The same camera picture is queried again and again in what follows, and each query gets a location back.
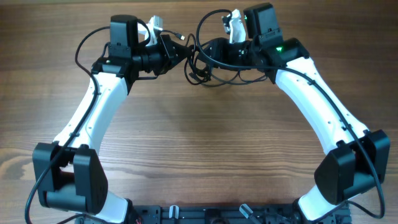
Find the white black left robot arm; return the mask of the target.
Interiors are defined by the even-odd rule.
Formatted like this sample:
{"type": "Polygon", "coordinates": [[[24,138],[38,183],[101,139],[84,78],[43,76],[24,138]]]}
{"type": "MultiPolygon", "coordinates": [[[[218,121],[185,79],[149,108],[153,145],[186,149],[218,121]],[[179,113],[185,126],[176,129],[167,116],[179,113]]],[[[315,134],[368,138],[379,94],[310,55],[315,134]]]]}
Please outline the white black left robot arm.
{"type": "Polygon", "coordinates": [[[156,79],[189,58],[193,46],[131,15],[112,16],[107,30],[110,40],[86,71],[90,84],[71,120],[52,142],[38,143],[33,151],[36,182],[30,196],[84,222],[142,223],[129,199],[109,191],[98,157],[101,142],[140,73],[156,79]]]}

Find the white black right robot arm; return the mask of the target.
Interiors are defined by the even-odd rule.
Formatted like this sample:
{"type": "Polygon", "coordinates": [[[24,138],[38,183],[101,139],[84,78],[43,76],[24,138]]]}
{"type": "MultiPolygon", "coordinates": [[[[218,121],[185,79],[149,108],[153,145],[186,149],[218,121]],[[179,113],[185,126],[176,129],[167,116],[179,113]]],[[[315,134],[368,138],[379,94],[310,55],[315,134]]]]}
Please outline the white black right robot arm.
{"type": "Polygon", "coordinates": [[[240,72],[256,69],[296,104],[322,145],[325,158],[314,173],[315,185],[294,203],[292,223],[318,223],[354,204],[355,196],[376,189],[380,219],[386,211],[382,183],[391,142],[356,119],[319,74],[298,39],[284,39],[272,4],[243,11],[221,11],[225,39],[200,47],[210,68],[240,72]]]}

